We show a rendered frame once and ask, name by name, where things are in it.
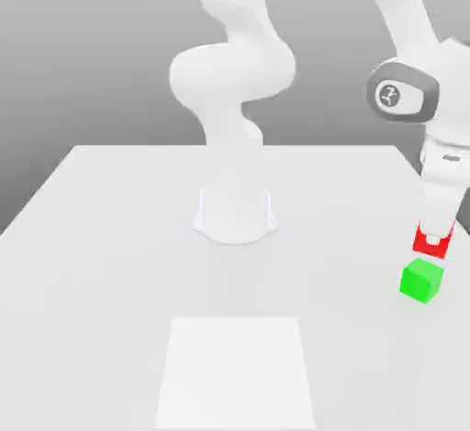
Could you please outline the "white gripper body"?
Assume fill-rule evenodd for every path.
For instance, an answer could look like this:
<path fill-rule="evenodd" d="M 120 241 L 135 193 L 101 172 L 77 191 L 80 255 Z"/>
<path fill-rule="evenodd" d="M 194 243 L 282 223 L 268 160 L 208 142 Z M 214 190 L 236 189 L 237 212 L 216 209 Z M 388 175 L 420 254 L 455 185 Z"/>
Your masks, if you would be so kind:
<path fill-rule="evenodd" d="M 470 172 L 460 178 L 423 172 L 420 180 L 423 190 L 421 231 L 426 236 L 448 236 L 457 221 L 470 235 Z"/>

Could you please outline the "small red cube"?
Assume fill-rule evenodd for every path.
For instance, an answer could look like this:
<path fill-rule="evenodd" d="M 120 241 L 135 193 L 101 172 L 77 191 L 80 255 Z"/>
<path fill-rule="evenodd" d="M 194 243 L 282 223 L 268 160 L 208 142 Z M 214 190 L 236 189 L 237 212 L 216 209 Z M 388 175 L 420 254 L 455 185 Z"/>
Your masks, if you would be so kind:
<path fill-rule="evenodd" d="M 418 223 L 412 249 L 415 252 L 425 254 L 440 260 L 444 260 L 450 245 L 455 224 L 452 224 L 449 233 L 445 237 L 440 237 L 439 246 L 431 246 L 426 242 L 426 235 L 421 229 L 421 223 Z"/>

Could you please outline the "small green cube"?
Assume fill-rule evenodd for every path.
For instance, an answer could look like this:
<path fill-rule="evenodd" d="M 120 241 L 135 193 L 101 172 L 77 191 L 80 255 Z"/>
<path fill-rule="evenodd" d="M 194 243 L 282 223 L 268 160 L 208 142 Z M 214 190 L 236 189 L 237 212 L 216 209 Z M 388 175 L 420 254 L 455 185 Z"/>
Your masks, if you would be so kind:
<path fill-rule="evenodd" d="M 399 289 L 408 297 L 427 304 L 440 290 L 443 272 L 443 267 L 416 258 L 403 269 Z"/>

